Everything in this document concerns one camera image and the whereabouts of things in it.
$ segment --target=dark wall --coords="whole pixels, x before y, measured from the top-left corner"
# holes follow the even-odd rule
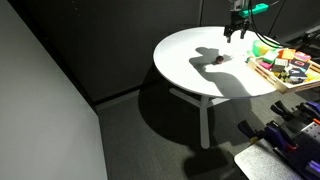
[[[199,0],[23,0],[93,101],[143,83],[162,38],[195,27]]]
[[[277,0],[253,0],[253,4],[272,4]],[[279,38],[288,36],[300,30],[308,29],[320,20],[319,0],[280,0],[279,3],[269,7],[268,11],[254,16],[258,30],[268,34],[277,14],[284,4],[281,13],[270,33],[270,37]],[[206,0],[204,5],[203,26],[222,25],[230,23],[228,0]]]

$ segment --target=white surface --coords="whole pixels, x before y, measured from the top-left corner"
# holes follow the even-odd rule
[[[251,50],[256,35],[248,31],[240,39],[236,31],[229,44],[223,30],[200,27],[168,36],[154,51],[156,67],[173,84],[200,95],[237,99],[275,91],[246,66],[246,51]],[[224,55],[225,62],[211,64],[218,55]]]
[[[272,149],[266,140],[261,139],[237,154],[234,160],[248,179],[302,180]]]
[[[0,179],[106,180],[97,115],[0,0]]]

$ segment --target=small dark object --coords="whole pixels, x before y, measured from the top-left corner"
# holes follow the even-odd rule
[[[223,56],[217,56],[216,63],[221,64],[223,62],[223,60],[224,60]]]

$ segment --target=wooden tray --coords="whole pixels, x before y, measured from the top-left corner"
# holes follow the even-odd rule
[[[285,83],[282,82],[279,78],[274,76],[270,71],[266,70],[262,66],[259,65],[259,62],[261,59],[257,58],[250,58],[248,61],[248,66],[256,71],[259,75],[261,75],[266,81],[271,83],[279,92],[281,93],[289,93],[289,92],[298,92],[298,91],[303,91],[307,90],[310,88],[318,87],[320,86],[320,80],[313,80],[309,82],[303,82],[300,84],[290,84],[290,83]],[[310,67],[308,71],[314,71],[316,73],[320,74],[320,65],[313,62],[309,61]]]

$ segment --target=round white table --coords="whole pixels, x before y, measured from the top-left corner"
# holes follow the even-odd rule
[[[247,67],[247,51],[258,37],[247,31],[223,36],[223,27],[199,27],[174,33],[156,47],[153,58],[160,73],[174,85],[201,95],[198,101],[176,89],[174,95],[200,108],[201,146],[210,147],[207,108],[229,99],[251,98],[275,91],[268,82]],[[222,64],[215,59],[224,57]]]

